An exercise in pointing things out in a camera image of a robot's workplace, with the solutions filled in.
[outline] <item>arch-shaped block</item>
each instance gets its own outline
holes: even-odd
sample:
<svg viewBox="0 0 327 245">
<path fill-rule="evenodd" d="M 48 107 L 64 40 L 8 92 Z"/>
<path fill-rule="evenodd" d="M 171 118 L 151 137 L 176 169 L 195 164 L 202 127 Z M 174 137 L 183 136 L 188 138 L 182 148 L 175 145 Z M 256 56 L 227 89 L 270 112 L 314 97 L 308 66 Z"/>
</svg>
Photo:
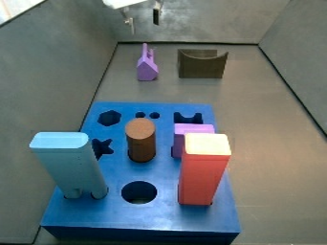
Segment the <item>arch-shaped block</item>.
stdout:
<svg viewBox="0 0 327 245">
<path fill-rule="evenodd" d="M 179 50 L 179 78 L 222 78 L 228 52 L 218 50 Z"/>
</svg>

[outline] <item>hexagon hole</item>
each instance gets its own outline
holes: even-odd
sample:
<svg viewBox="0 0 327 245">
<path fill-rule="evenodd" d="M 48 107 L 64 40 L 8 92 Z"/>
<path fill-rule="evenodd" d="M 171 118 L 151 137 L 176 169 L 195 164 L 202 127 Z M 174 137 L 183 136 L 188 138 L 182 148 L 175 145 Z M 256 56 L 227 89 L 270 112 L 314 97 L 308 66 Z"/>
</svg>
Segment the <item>hexagon hole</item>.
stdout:
<svg viewBox="0 0 327 245">
<path fill-rule="evenodd" d="M 106 111 L 100 114 L 98 123 L 103 126 L 112 126 L 120 122 L 122 114 L 116 111 Z"/>
</svg>

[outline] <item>cylinder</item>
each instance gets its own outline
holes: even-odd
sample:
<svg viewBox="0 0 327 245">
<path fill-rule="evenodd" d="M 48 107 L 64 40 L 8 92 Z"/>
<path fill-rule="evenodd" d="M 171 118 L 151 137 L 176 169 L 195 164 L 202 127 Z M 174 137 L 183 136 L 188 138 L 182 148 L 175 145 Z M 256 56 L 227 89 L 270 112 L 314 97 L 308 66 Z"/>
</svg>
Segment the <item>cylinder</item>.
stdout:
<svg viewBox="0 0 327 245">
<path fill-rule="evenodd" d="M 156 126 L 144 119 L 134 119 L 126 126 L 128 155 L 138 163 L 148 162 L 156 155 Z"/>
</svg>

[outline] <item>gray floor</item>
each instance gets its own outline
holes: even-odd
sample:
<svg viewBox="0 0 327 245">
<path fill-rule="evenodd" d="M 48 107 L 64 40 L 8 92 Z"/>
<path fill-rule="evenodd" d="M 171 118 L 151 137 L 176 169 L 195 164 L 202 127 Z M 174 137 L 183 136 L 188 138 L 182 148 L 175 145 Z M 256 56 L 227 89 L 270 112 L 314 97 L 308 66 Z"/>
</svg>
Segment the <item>gray floor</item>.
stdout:
<svg viewBox="0 0 327 245">
<path fill-rule="evenodd" d="M 243 226 L 234 244 L 327 243 L 326 137 L 258 47 L 151 47 L 159 79 L 136 81 L 142 46 L 120 44 L 96 100 L 212 104 L 232 147 L 228 172 Z M 179 48 L 230 51 L 223 79 L 179 79 Z M 95 242 L 58 241 L 40 230 L 36 244 L 66 243 Z"/>
</svg>

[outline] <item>foam block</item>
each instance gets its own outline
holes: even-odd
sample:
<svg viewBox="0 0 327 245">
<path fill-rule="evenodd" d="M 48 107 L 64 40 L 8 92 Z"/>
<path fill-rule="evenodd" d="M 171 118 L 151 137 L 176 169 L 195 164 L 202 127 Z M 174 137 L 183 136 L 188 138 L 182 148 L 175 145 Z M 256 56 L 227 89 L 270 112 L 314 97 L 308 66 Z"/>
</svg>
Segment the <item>foam block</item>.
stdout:
<svg viewBox="0 0 327 245">
<path fill-rule="evenodd" d="M 130 158 L 126 138 L 126 126 L 139 115 L 156 126 L 156 156 L 144 164 Z M 240 233 L 240 223 L 227 172 L 211 206 L 178 202 L 180 159 L 171 157 L 174 124 L 198 118 L 218 130 L 208 104 L 94 103 L 80 131 L 92 141 L 110 141 L 104 147 L 111 150 L 103 151 L 99 159 L 110 192 L 102 200 L 88 192 L 74 200 L 66 199 L 56 188 L 42 221 L 51 234 L 58 238 L 140 243 L 231 243 Z"/>
<path fill-rule="evenodd" d="M 186 142 L 186 133 L 215 133 L 212 124 L 176 123 L 174 125 L 174 146 L 171 148 L 171 156 L 180 158 Z"/>
<path fill-rule="evenodd" d="M 186 134 L 179 179 L 180 204 L 212 204 L 230 156 L 224 134 Z"/>
</svg>

